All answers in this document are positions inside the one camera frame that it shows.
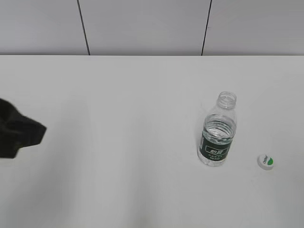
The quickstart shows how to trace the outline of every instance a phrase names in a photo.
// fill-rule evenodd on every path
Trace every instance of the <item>white wall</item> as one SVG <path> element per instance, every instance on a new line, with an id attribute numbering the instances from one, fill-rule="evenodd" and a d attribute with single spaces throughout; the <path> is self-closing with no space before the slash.
<path id="1" fill-rule="evenodd" d="M 80 0 L 93 55 L 200 55 L 209 0 Z"/>
<path id="2" fill-rule="evenodd" d="M 0 54 L 87 55 L 76 0 L 3 0 Z"/>
<path id="3" fill-rule="evenodd" d="M 213 0 L 204 55 L 303 55 L 303 0 Z"/>
<path id="4" fill-rule="evenodd" d="M 200 55 L 211 0 L 80 0 L 92 55 Z M 3 0 L 0 55 L 87 55 L 77 0 Z M 204 55 L 303 55 L 304 0 L 213 0 Z"/>

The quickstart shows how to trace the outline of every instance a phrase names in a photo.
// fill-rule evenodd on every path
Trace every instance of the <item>bottle label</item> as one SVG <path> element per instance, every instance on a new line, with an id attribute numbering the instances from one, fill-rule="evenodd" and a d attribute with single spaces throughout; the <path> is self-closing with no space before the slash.
<path id="1" fill-rule="evenodd" d="M 199 146 L 200 153 L 209 160 L 220 161 L 226 158 L 231 142 L 225 145 L 211 143 L 202 136 Z"/>

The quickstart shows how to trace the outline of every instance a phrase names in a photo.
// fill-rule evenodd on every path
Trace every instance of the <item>water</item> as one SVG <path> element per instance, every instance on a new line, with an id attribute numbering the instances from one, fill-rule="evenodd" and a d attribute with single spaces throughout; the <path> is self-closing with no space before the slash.
<path id="1" fill-rule="evenodd" d="M 212 114 L 207 116 L 202 132 L 204 140 L 202 138 L 198 151 L 198 155 L 201 161 L 209 166 L 221 165 L 226 159 L 226 155 L 229 151 L 231 142 L 235 135 L 235 130 L 236 124 L 229 117 L 226 117 L 222 114 Z M 202 147 L 206 148 L 206 146 L 210 148 L 210 152 L 205 152 L 206 156 L 210 156 L 211 153 L 215 154 L 212 155 L 212 160 L 208 159 L 200 152 L 200 150 L 203 149 Z"/>

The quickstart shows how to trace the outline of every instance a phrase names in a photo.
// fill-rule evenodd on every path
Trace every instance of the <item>green logo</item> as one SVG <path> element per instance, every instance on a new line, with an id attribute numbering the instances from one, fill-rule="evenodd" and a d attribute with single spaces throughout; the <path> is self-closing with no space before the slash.
<path id="1" fill-rule="evenodd" d="M 274 163 L 274 161 L 272 160 L 272 158 L 270 158 L 267 165 L 272 165 L 273 163 Z"/>

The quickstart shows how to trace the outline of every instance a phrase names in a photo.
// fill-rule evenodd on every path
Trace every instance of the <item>black object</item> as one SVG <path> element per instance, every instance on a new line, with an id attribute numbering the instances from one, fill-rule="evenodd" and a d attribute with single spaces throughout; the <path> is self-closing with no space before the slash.
<path id="1" fill-rule="evenodd" d="M 40 144 L 46 130 L 0 99 L 0 158 L 15 158 L 20 148 Z"/>

